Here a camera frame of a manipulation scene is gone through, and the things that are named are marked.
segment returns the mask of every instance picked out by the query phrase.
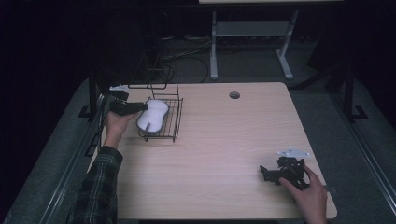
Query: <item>hand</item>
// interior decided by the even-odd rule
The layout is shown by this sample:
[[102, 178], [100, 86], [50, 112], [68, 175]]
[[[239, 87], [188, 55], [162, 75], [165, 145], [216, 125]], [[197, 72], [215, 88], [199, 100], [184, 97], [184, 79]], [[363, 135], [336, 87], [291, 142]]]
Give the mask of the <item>hand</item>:
[[280, 178], [279, 182], [293, 196], [297, 207], [303, 214], [306, 223], [321, 224], [327, 223], [326, 220], [326, 201], [327, 191], [320, 183], [318, 176], [304, 165], [305, 172], [308, 174], [310, 185], [305, 190], [298, 190], [287, 179]]
[[128, 123], [131, 119], [134, 119], [135, 114], [120, 116], [116, 113], [109, 111], [106, 116], [106, 139], [103, 143], [104, 146], [119, 147], [119, 142], [122, 135], [125, 133]]

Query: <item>floor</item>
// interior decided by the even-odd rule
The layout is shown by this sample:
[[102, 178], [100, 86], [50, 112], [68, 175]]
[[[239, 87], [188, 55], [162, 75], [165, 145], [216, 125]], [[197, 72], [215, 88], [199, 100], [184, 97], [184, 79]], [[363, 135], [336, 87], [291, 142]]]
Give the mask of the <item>floor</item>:
[[[206, 39], [166, 40], [166, 55], [197, 49]], [[284, 82], [292, 87], [314, 76], [307, 66], [315, 41], [294, 41], [287, 59], [294, 80], [282, 75], [275, 49], [281, 39], [221, 39], [219, 44], [219, 79], [216, 82]], [[176, 69], [172, 82], [212, 82], [208, 74], [208, 48], [168, 61]], [[392, 186], [396, 186], [396, 132], [376, 108], [370, 94], [355, 80], [354, 105], [360, 105], [368, 119], [349, 122], [342, 112], [343, 90], [325, 91], [325, 77], [303, 89], [290, 91], [318, 164], [326, 179], [338, 215], [333, 224], [396, 223], [395, 211], [377, 183], [370, 161], [364, 156], [369, 148]], [[63, 223], [73, 194], [73, 186], [86, 171], [92, 152], [90, 143], [96, 123], [78, 118], [89, 103], [88, 82], [81, 83], [58, 126], [30, 174], [5, 223]], [[122, 220], [121, 223], [137, 221]], [[259, 223], [240, 220], [238, 223]], [[303, 223], [302, 220], [279, 220], [279, 223]]]

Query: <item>gray carpet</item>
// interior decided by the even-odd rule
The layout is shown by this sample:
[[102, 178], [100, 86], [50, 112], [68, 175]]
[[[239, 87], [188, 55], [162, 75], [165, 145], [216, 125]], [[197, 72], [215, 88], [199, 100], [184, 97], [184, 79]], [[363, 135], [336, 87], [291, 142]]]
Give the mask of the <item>gray carpet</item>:
[[[275, 54], [278, 42], [237, 40], [237, 43], [222, 44], [219, 47], [217, 82], [280, 81], [293, 86], [317, 72], [306, 65], [315, 47], [314, 42], [291, 43], [287, 59], [295, 75], [293, 81], [286, 81], [282, 75]], [[169, 54], [183, 52], [200, 45], [202, 43], [174, 40], [165, 43]], [[196, 83], [206, 77], [208, 60], [209, 55], [205, 51], [170, 64], [177, 70], [179, 83]], [[337, 95], [327, 93], [324, 90], [327, 80], [323, 78], [301, 91], [290, 91], [290, 95], [338, 210], [338, 216], [332, 220], [332, 223], [396, 223], [396, 216], [375, 183], [367, 161], [362, 156], [360, 144], [351, 132], [351, 124], [340, 112], [337, 99], [342, 93]], [[357, 120], [353, 124], [354, 127], [359, 129], [389, 181], [396, 186], [394, 179], [396, 132], [358, 81], [356, 81], [354, 103], [361, 105], [369, 117], [369, 119]], [[92, 139], [91, 124], [87, 119], [77, 118], [79, 110], [84, 105], [88, 105], [87, 81], [81, 84], [64, 112], [40, 160], [12, 206], [8, 223], [40, 222], [64, 170], [73, 158], [76, 147], [82, 146], [84, 150], [88, 147], [87, 143], [80, 142], [81, 136], [88, 133], [84, 138]], [[79, 152], [74, 173], [71, 174], [64, 191], [56, 192], [62, 193], [64, 197], [60, 202], [61, 206], [52, 211], [49, 223], [63, 223], [67, 217], [73, 185], [87, 170], [90, 160], [83, 154]], [[279, 222], [303, 223], [302, 220], [279, 220]], [[122, 223], [131, 223], [131, 221], [123, 220]], [[241, 220], [238, 223], [259, 223], [259, 221]]]

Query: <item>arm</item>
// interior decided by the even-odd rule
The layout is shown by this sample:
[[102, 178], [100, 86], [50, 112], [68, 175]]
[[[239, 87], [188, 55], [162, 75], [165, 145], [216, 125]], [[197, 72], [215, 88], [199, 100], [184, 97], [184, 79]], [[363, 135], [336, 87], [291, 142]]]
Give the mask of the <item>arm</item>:
[[288, 180], [280, 178], [279, 182], [293, 196], [297, 203], [297, 207], [302, 212], [305, 221], [308, 224], [327, 223], [326, 220], [326, 202], [327, 192], [320, 183], [318, 176], [307, 166], [304, 166], [305, 172], [308, 174], [310, 186], [305, 190], [298, 190]]
[[104, 145], [77, 188], [67, 223], [117, 223], [117, 174], [122, 163], [117, 148], [133, 118], [108, 112]]

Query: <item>plaid shirt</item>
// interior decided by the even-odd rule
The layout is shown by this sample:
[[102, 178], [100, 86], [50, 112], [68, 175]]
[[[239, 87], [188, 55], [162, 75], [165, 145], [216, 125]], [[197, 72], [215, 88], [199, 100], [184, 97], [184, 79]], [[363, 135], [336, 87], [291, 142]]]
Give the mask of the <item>plaid shirt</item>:
[[67, 223], [117, 223], [117, 175], [122, 155], [102, 147], [77, 187]]

